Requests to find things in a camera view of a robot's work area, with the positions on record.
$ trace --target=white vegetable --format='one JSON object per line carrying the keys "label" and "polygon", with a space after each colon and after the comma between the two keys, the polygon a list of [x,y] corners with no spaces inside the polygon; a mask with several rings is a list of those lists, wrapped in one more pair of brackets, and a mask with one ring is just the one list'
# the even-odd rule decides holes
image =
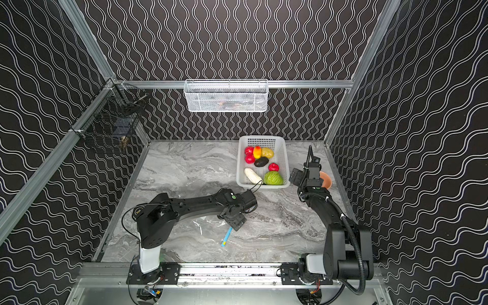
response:
{"label": "white vegetable", "polygon": [[247,167],[247,168],[244,169],[244,173],[249,178],[249,180],[251,180],[251,182],[254,183],[254,184],[256,184],[256,183],[258,183],[259,181],[262,180],[261,177],[259,177],[258,174],[256,174],[249,167]]}

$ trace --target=black wallpaper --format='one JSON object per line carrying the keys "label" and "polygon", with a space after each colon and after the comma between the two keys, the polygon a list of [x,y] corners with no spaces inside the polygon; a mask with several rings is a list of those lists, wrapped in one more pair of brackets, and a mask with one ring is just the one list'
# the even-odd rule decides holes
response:
{"label": "black wallpaper", "polygon": [[395,304],[488,302],[488,2],[402,2],[331,146]]}
{"label": "black wallpaper", "polygon": [[0,1],[0,211],[105,83],[55,0]]}
{"label": "black wallpaper", "polygon": [[97,250],[142,145],[97,155],[82,140],[0,246],[0,304],[64,304]]}
{"label": "black wallpaper", "polygon": [[123,80],[351,79],[385,0],[77,0]]}
{"label": "black wallpaper", "polygon": [[344,89],[271,89],[266,112],[190,112],[182,90],[154,90],[141,122],[151,139],[323,140]]}

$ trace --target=hanging wire basket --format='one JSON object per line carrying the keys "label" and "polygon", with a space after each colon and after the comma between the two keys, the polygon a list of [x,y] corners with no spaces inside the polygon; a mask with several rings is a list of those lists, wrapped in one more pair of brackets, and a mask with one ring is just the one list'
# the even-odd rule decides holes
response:
{"label": "hanging wire basket", "polygon": [[265,112],[268,80],[185,80],[183,93],[192,112]]}
{"label": "hanging wire basket", "polygon": [[136,136],[135,129],[148,101],[145,90],[116,84],[93,115],[77,131],[84,146],[99,154],[120,154]]}

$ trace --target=black mesh basket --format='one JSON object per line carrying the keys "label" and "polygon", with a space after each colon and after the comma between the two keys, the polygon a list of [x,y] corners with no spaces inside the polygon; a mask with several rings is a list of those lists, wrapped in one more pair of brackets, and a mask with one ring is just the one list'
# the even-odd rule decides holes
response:
{"label": "black mesh basket", "polygon": [[100,154],[125,153],[148,100],[145,90],[117,84],[78,135],[84,146]]}

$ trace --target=white mesh basket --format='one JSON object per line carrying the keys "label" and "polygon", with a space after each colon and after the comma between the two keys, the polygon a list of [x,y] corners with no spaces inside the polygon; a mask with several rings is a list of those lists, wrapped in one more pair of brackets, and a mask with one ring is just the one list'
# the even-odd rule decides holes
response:
{"label": "white mesh basket", "polygon": [[185,80],[183,93],[192,112],[268,109],[268,80]]}
{"label": "white mesh basket", "polygon": [[[248,146],[261,146],[271,148],[274,152],[274,156],[269,159],[269,163],[263,167],[256,167],[254,164],[247,164],[244,160],[245,154],[244,150]],[[239,150],[237,152],[237,178],[236,182],[238,185],[244,188],[251,188],[254,186],[249,178],[245,175],[244,169],[249,167],[254,170],[259,177],[264,178],[264,175],[269,171],[268,166],[271,163],[276,163],[279,167],[279,173],[283,178],[283,185],[262,185],[261,189],[280,189],[288,187],[290,181],[290,169],[288,167],[288,155],[286,154],[286,144],[282,137],[274,136],[243,136],[239,138]]]}

